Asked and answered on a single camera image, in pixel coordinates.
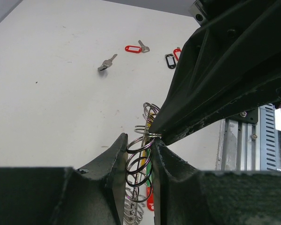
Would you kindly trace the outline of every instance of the metal spring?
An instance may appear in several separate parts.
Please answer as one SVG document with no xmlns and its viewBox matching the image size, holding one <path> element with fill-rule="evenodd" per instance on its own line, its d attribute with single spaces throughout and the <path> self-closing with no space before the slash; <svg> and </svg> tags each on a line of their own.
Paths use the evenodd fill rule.
<svg viewBox="0 0 281 225">
<path fill-rule="evenodd" d="M 138 225 L 142 221 L 142 216 L 144 214 L 144 210 L 142 209 L 142 207 L 145 207 L 145 204 L 143 202 L 150 197 L 153 190 L 152 182 L 149 179 L 153 170 L 151 161 L 152 150 L 150 146 L 153 144 L 155 138 L 161 137 L 160 134 L 149 133 L 149 128 L 160 109 L 155 104 L 150 104 L 148 102 L 145 102 L 143 107 L 143 117 L 146 120 L 146 124 L 144 126 L 135 126 L 134 129 L 136 133 L 142 134 L 142 136 L 135 139 L 127 146 L 127 152 L 132 155 L 129 157 L 126 164 L 126 182 L 128 186 L 133 188 L 133 190 L 131 190 L 127 187 L 125 193 L 126 199 L 124 206 L 124 221 L 127 225 Z M 141 142 L 140 148 L 137 148 L 135 150 L 130 149 L 132 146 L 139 142 Z M 147 174 L 145 174 L 143 171 L 148 164 L 151 164 L 150 171 L 147 171 Z M 131 182 L 128 179 L 129 176 L 133 177 L 134 182 Z M 148 196 L 145 197 L 143 195 L 140 195 L 139 187 L 145 184 L 147 181 L 150 184 L 150 192 Z"/>
</svg>

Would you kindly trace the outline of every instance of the silver key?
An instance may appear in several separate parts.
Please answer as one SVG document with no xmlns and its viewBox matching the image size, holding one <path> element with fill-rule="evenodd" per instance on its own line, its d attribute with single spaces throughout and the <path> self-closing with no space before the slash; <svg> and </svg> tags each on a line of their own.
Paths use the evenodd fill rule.
<svg viewBox="0 0 281 225">
<path fill-rule="evenodd" d="M 98 68 L 99 71 L 105 70 L 112 66 L 112 61 L 118 54 L 114 54 L 109 60 L 104 60 L 102 65 Z"/>
<path fill-rule="evenodd" d="M 147 53 L 150 51 L 150 48 L 148 46 L 145 46 L 141 40 L 139 40 L 139 44 L 140 44 L 140 47 L 141 47 L 141 52 L 142 53 Z"/>
</svg>

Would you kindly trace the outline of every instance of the spiral wire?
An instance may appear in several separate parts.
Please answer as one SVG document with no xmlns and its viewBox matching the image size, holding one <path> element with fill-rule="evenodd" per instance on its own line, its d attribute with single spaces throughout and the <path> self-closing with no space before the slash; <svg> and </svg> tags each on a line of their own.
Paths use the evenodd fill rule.
<svg viewBox="0 0 281 225">
<path fill-rule="evenodd" d="M 127 152 L 130 155 L 126 164 L 126 182 L 129 187 L 125 192 L 125 204 L 124 204 L 124 221 L 127 225 L 138 225 L 143 219 L 145 207 L 144 201 L 146 201 L 152 194 L 153 187 L 152 182 L 149 179 L 152 174 L 152 150 L 150 146 L 153 144 L 155 138 L 161 137 L 160 134 L 149 133 L 149 128 L 154 121 L 154 118 L 159 112 L 158 106 L 145 102 L 143 117 L 146 120 L 145 125 L 135 126 L 134 131 L 138 134 L 142 134 L 139 138 L 135 139 L 127 146 Z M 132 150 L 132 146 L 141 142 L 141 146 Z M 150 170 L 145 173 L 146 167 L 150 164 Z M 147 197 L 140 195 L 140 186 L 149 182 L 150 192 Z"/>
</svg>

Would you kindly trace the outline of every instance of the white table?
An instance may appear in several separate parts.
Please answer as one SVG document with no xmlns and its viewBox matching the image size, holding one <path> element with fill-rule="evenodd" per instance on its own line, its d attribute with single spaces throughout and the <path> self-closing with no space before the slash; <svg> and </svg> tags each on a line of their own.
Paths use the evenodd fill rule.
<svg viewBox="0 0 281 225">
<path fill-rule="evenodd" d="M 174 71 L 164 55 L 198 27 L 191 17 L 100 0 L 24 0 L 0 24 L 0 166 L 78 168 L 120 133 L 138 137 L 142 104 L 167 96 Z M 139 39 L 150 52 L 125 52 Z M 213 170 L 219 130 L 217 122 L 170 149 Z"/>
</svg>

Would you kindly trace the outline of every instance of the gray wall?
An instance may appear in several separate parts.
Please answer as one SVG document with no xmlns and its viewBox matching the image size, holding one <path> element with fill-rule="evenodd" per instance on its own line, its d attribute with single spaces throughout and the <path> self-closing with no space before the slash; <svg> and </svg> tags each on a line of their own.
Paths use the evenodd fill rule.
<svg viewBox="0 0 281 225">
<path fill-rule="evenodd" d="M 20 4 L 22 0 L 0 0 L 0 22 Z"/>
<path fill-rule="evenodd" d="M 195 0 L 105 0 L 130 6 L 149 8 L 167 13 L 192 16 L 189 12 Z"/>
</svg>

